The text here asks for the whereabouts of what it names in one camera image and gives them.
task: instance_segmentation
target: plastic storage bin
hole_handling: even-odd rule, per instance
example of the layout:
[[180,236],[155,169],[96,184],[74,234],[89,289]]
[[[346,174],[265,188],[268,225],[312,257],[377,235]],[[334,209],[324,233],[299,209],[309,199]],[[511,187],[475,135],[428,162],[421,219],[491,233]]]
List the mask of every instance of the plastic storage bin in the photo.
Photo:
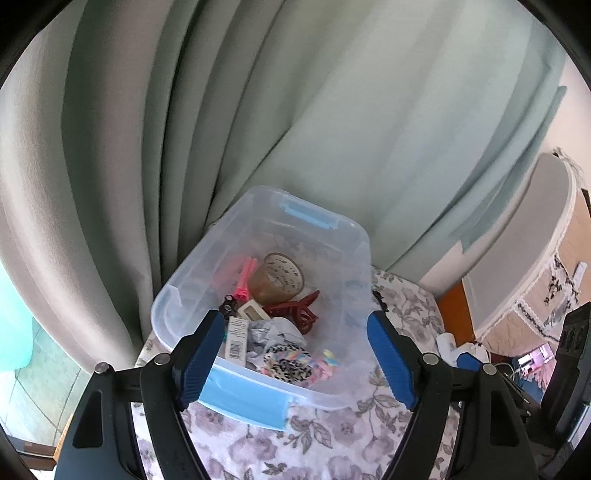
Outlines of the plastic storage bin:
[[172,350],[195,331],[208,310],[232,293],[247,257],[288,255],[316,289],[319,319],[306,349],[331,350],[340,367],[310,388],[296,387],[218,356],[199,398],[231,418],[281,430],[290,404],[333,410],[355,404],[354,393],[375,365],[365,326],[371,303],[369,238],[354,221],[282,190],[253,187],[214,224],[160,291],[152,306],[154,332]]

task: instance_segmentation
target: gray curtain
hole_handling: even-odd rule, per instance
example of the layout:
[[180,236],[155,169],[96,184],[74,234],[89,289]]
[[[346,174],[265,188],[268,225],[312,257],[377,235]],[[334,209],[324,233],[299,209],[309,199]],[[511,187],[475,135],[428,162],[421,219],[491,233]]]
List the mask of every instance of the gray curtain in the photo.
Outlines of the gray curtain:
[[418,280],[494,223],[563,92],[514,0],[75,0],[0,90],[0,255],[84,368],[249,187],[365,227]]

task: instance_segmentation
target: metal bolt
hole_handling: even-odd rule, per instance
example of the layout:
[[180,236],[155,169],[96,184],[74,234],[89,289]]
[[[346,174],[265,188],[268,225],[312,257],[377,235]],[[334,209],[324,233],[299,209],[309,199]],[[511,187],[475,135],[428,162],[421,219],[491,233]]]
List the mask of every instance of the metal bolt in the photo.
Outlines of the metal bolt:
[[108,372],[109,368],[111,368],[111,366],[107,362],[100,362],[96,364],[95,373],[99,375],[104,375]]
[[170,355],[167,353],[159,353],[154,357],[156,365],[166,365],[168,362],[170,362]]
[[484,364],[482,369],[484,370],[484,373],[486,373],[487,375],[496,374],[496,367],[493,364]]
[[427,365],[437,365],[439,363],[439,357],[434,353],[425,353],[423,355],[423,361]]

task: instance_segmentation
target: floral fabric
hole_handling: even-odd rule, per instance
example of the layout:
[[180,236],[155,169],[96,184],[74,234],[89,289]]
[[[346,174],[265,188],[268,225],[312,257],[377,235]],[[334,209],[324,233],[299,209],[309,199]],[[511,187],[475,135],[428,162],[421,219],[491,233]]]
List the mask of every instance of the floral fabric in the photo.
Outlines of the floral fabric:
[[[399,333],[422,352],[437,352],[435,338],[443,322],[433,296],[379,269],[374,288],[381,292],[388,317]],[[164,348],[152,333],[138,365]],[[392,395],[376,361],[358,392],[355,408],[320,411],[292,407],[288,432],[252,427],[195,402],[182,413],[189,435],[212,479],[223,480],[379,480],[394,457],[411,413]],[[160,480],[142,404],[132,411],[139,448],[149,480]],[[445,478],[459,416],[450,409],[431,478]]]

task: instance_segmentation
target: blue gripper pad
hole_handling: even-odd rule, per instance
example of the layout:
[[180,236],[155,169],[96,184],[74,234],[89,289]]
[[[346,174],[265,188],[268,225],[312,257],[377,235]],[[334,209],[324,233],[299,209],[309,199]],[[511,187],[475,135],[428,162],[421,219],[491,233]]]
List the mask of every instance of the blue gripper pad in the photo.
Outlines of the blue gripper pad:
[[418,358],[421,352],[410,338],[396,332],[383,312],[373,312],[369,316],[367,333],[394,397],[413,410],[418,403],[415,386],[420,373]]
[[199,398],[209,371],[223,342],[221,313],[210,310],[194,334],[183,337],[174,349],[173,379],[178,389],[177,403],[184,410]]

